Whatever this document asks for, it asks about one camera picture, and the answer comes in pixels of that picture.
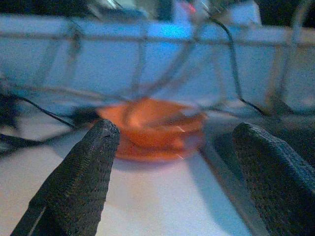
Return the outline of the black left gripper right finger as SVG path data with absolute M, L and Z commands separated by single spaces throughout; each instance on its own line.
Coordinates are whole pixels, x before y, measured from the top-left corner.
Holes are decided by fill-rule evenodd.
M 287 142 L 242 122 L 232 140 L 251 199 L 271 236 L 315 234 L 315 170 Z

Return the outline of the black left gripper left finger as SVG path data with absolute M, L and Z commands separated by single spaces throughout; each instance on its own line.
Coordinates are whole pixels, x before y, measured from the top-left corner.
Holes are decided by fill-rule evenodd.
M 45 179 L 11 235 L 96 235 L 119 143 L 118 127 L 98 121 Z

